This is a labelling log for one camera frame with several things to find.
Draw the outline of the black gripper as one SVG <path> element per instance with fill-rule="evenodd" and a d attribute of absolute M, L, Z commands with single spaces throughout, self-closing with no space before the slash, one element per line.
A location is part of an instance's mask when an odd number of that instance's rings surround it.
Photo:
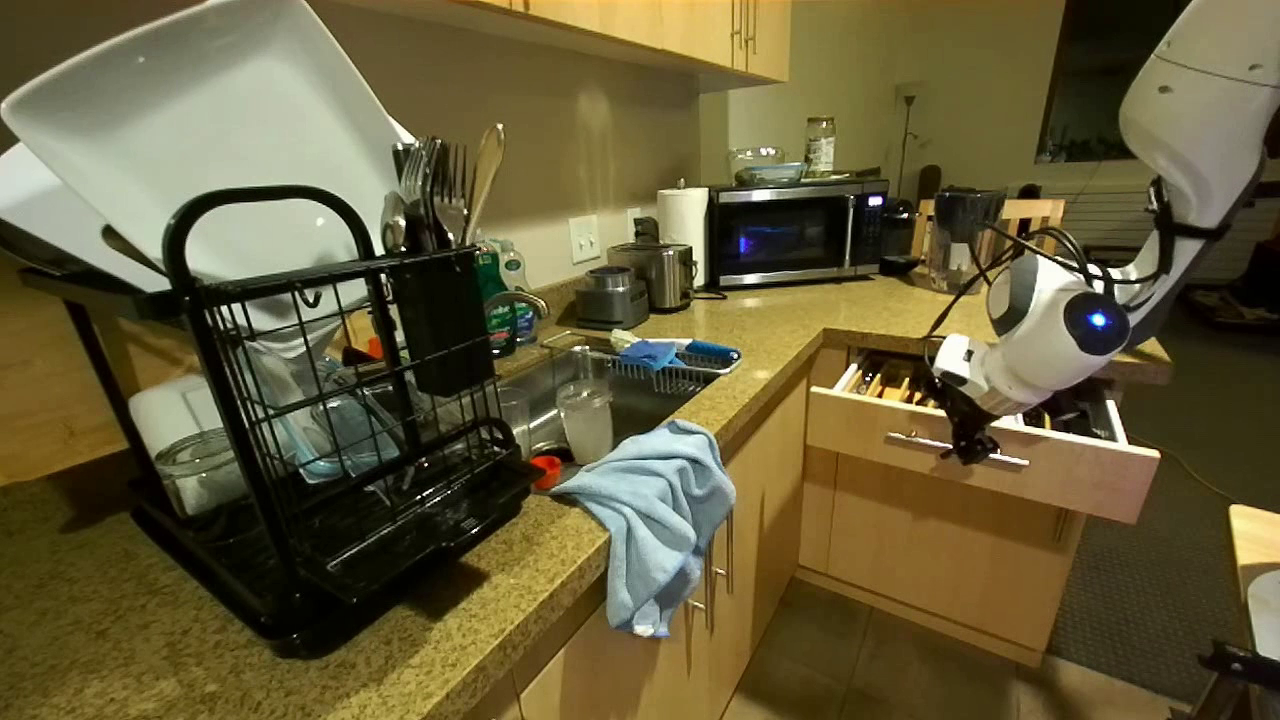
<path fill-rule="evenodd" d="M 981 461 L 989 461 L 989 454 L 998 452 L 998 439 L 989 434 L 991 416 L 989 416 L 978 401 L 968 401 L 956 380 L 937 380 L 937 385 L 932 385 L 932 397 L 937 397 L 937 404 L 939 404 L 944 416 L 949 416 L 954 454 L 956 454 L 961 463 L 981 463 Z"/>

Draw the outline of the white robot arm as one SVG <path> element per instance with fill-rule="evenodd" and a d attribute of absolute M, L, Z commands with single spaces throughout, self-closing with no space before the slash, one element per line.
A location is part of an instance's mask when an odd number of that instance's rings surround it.
<path fill-rule="evenodd" d="M 961 463 L 998 452 L 998 420 L 1085 385 L 1147 337 L 1144 320 L 1261 174 L 1278 107 L 1280 0 L 1188 0 L 1121 99 L 1121 140 L 1152 173 L 1142 250 L 1102 265 L 1062 229 L 1051 250 L 1042 232 L 1013 236 L 968 277 L 984 287 L 991 337 L 932 345 L 928 392 Z"/>

